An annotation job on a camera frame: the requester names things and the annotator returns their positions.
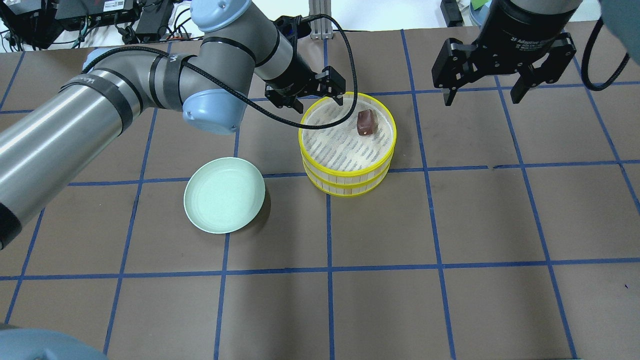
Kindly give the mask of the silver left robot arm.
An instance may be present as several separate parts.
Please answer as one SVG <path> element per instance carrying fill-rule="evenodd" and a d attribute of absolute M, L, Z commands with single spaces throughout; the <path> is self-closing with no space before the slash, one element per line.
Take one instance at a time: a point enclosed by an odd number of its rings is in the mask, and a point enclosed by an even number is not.
<path fill-rule="evenodd" d="M 299 98 L 343 104 L 345 78 L 331 66 L 310 69 L 298 55 L 308 25 L 329 14 L 271 21 L 251 0 L 194 0 L 190 16 L 203 39 L 198 54 L 129 46 L 95 50 L 82 71 L 0 138 L 1 247 L 6 248 L 93 159 L 146 109 L 182 114 L 188 125 L 228 135 L 247 107 L 284 125 L 322 130 L 272 114 L 248 94 L 253 76 L 278 109 L 302 113 Z"/>

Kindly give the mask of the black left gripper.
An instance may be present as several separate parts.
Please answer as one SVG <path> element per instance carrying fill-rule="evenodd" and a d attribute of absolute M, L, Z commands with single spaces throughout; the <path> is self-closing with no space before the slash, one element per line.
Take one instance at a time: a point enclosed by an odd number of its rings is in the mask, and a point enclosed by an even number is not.
<path fill-rule="evenodd" d="M 265 80 L 265 98 L 277 109 L 293 109 L 302 114 L 299 97 L 329 97 L 343 106 L 346 80 L 333 66 L 313 71 L 301 55 L 293 55 L 290 64 L 274 79 Z"/>

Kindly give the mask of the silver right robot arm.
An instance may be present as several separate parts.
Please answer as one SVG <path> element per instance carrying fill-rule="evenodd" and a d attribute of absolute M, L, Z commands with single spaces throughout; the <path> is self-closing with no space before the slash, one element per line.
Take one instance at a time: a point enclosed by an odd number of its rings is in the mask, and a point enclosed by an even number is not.
<path fill-rule="evenodd" d="M 510 98 L 522 98 L 541 84 L 560 79 L 576 54 L 576 46 L 564 29 L 576 13 L 579 0 L 493 0 L 478 37 L 469 44 L 456 38 L 444 41 L 432 66 L 433 85 L 441 89 L 446 106 L 457 91 L 486 76 L 519 74 Z M 608 88 L 629 60 L 639 62 L 639 2 L 601 0 L 601 15 L 583 50 L 581 78 L 590 91 Z M 595 41 L 603 27 L 624 46 L 626 53 L 611 77 L 596 84 L 589 76 Z"/>

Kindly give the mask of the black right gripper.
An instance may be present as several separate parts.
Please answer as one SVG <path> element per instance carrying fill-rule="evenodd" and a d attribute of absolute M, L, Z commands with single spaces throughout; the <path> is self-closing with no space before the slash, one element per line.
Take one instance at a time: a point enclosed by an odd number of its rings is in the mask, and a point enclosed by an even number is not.
<path fill-rule="evenodd" d="M 458 89 L 487 76 L 514 75 L 513 104 L 541 84 L 557 82 L 576 54 L 564 31 L 578 9 L 575 0 L 493 0 L 473 43 L 444 41 L 431 69 L 433 86 L 444 105 Z"/>

